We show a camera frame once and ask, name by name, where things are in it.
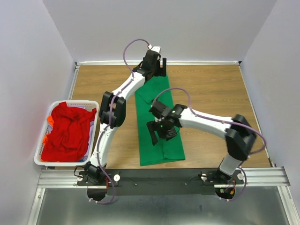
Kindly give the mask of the green t-shirt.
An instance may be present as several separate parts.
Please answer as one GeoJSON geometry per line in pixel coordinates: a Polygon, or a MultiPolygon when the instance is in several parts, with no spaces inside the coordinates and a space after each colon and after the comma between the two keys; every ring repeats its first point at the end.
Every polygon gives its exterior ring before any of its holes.
{"type": "Polygon", "coordinates": [[[170,88],[168,77],[154,77],[135,92],[140,165],[156,165],[185,160],[180,133],[169,140],[159,139],[156,145],[148,131],[147,122],[154,116],[149,112],[152,101],[165,89],[170,88]]]}

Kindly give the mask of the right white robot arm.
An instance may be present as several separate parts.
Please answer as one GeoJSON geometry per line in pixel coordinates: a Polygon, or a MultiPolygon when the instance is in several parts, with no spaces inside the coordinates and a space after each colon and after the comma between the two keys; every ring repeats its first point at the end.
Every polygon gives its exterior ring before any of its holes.
{"type": "Polygon", "coordinates": [[[193,128],[208,132],[225,140],[227,155],[212,174],[202,172],[203,180],[227,183],[233,178],[235,170],[248,159],[256,141],[256,133],[242,115],[234,118],[220,117],[193,111],[185,105],[176,104],[173,108],[156,101],[149,112],[153,121],[147,122],[147,128],[153,145],[159,139],[171,140],[177,135],[178,128],[193,128]]]}

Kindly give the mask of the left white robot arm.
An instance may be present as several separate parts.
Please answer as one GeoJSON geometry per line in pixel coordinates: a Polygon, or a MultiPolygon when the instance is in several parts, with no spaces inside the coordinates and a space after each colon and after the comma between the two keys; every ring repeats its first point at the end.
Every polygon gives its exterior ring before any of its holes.
{"type": "Polygon", "coordinates": [[[161,58],[161,47],[147,50],[143,60],[132,69],[129,78],[113,92],[105,92],[100,106],[100,124],[97,142],[84,172],[93,185],[99,185],[106,178],[109,146],[117,129],[126,118],[127,100],[153,77],[166,76],[166,58],[161,58]]]}

